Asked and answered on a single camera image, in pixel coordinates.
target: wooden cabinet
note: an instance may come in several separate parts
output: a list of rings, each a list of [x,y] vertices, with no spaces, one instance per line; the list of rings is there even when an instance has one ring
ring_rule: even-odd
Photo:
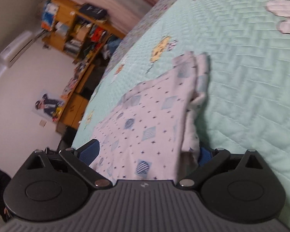
[[[73,123],[72,123],[72,127],[75,128],[75,129],[78,129],[79,127],[79,122],[82,120],[83,116],[84,116],[84,113],[85,113],[85,110],[86,110],[86,107],[88,105],[88,100],[87,99],[83,99],[83,101],[81,102],[81,105],[79,106],[79,109],[75,115],[75,118],[73,120]]]
[[[54,48],[63,51],[65,42],[66,41],[62,36],[57,35],[55,32],[51,33],[51,37],[49,38],[49,44]]]
[[[60,121],[67,126],[78,129],[79,122],[84,116],[87,105],[87,99],[74,93],[71,96],[69,102],[67,103],[67,106],[65,107],[64,113],[62,114]]]

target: bed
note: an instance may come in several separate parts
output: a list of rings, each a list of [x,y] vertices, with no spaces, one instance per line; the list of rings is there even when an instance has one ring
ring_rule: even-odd
[[[166,36],[176,45],[152,63]],[[210,56],[208,98],[195,121],[200,140],[232,153],[257,149],[286,190],[280,220],[290,227],[290,0],[159,1],[113,55],[73,147],[92,138],[123,94],[185,51]]]

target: poster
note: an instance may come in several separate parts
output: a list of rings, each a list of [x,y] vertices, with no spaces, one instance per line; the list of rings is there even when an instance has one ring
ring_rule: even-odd
[[[63,109],[64,101],[46,90],[40,93],[34,103],[33,112],[37,115],[52,121],[57,122],[58,116]]]

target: white blanket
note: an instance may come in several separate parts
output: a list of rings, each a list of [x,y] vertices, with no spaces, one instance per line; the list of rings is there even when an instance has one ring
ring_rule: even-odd
[[[196,166],[194,119],[206,97],[205,54],[173,59],[174,68],[138,84],[94,129],[100,154],[90,165],[110,179],[177,181]]]

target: logo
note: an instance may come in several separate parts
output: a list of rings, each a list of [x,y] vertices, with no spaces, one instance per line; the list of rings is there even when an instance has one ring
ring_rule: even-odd
[[[143,188],[149,187],[149,184],[144,182],[143,184],[141,184],[141,187],[143,187]]]

